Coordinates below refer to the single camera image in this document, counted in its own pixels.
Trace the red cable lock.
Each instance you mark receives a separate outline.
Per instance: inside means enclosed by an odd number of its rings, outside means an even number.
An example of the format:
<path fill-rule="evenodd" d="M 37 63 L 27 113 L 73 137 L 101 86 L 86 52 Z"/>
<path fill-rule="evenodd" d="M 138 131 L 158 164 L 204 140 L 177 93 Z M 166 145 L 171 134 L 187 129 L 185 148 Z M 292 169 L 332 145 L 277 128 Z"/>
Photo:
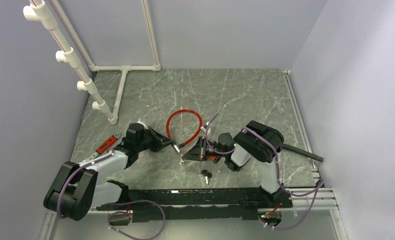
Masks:
<path fill-rule="evenodd" d="M 190 126 L 184 126 L 184 118 L 183 114 L 192 114 L 197 118 L 197 130 L 194 131 L 194 133 L 188 138 L 185 139 L 187 134 L 191 133 L 191 127 Z M 171 122 L 172 120 L 176 117 L 179 116 L 179 126 L 176 129 L 176 133 L 174 136 L 172 136 L 172 133 L 170 132 L 171 128 Z M 203 126 L 203 119 L 201 115 L 192 109 L 179 109 L 177 111 L 174 111 L 172 114 L 169 115 L 166 123 L 165 123 L 165 132 L 167 134 L 167 137 L 172 140 L 171 147 L 173 148 L 174 152 L 177 154 L 181 153 L 181 149 L 188 144 L 190 144 L 195 138 L 197 138 L 201 132 L 201 127 Z"/>

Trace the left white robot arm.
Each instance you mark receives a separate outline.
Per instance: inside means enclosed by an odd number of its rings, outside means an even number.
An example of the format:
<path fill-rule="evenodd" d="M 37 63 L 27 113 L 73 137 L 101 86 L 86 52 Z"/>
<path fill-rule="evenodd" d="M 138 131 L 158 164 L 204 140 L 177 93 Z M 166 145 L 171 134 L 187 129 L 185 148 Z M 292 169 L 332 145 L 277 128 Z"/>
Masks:
<path fill-rule="evenodd" d="M 129 187 L 106 177 L 131 167 L 143 151 L 158 153 L 173 144 L 171 138 L 152 127 L 131 123 L 121 142 L 103 156 L 82 163 L 63 163 L 44 197 L 43 207 L 74 221 L 104 205 L 123 210 L 130 201 Z"/>

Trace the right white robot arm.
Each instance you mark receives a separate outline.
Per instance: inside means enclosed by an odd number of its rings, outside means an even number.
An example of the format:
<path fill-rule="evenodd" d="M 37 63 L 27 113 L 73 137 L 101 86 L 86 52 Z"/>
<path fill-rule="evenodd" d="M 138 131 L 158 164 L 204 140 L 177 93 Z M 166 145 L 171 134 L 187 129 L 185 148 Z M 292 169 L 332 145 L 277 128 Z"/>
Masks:
<path fill-rule="evenodd" d="M 207 136 L 200 136 L 196 144 L 185 154 L 183 160 L 219 162 L 224 158 L 224 164 L 232 172 L 240 171 L 249 160 L 260 162 L 261 202 L 268 208 L 280 202 L 283 181 L 279 177 L 279 153 L 283 149 L 284 137 L 276 129 L 251 120 L 244 129 L 235 136 L 222 133 L 217 141 L 210 141 Z"/>

